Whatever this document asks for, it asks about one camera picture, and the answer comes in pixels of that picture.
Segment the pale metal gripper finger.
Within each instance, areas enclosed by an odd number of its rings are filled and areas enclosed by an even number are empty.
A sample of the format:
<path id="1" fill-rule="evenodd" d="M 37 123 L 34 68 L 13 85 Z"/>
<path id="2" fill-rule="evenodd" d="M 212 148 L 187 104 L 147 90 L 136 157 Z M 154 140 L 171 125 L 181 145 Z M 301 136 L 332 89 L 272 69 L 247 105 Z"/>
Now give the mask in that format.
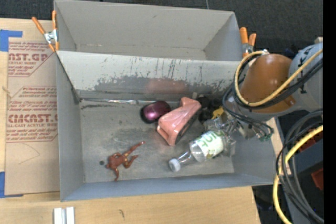
<path id="1" fill-rule="evenodd" d="M 237 126 L 236 125 L 222 125 L 219 129 L 224 132 L 225 136 L 233 137 L 233 134 L 237 131 Z"/>
<path id="2" fill-rule="evenodd" d="M 217 117 L 215 119 L 215 125 L 217 127 L 229 127 L 229 126 L 235 126 L 236 125 L 236 120 L 235 118 L 229 116 L 229 117 Z"/>

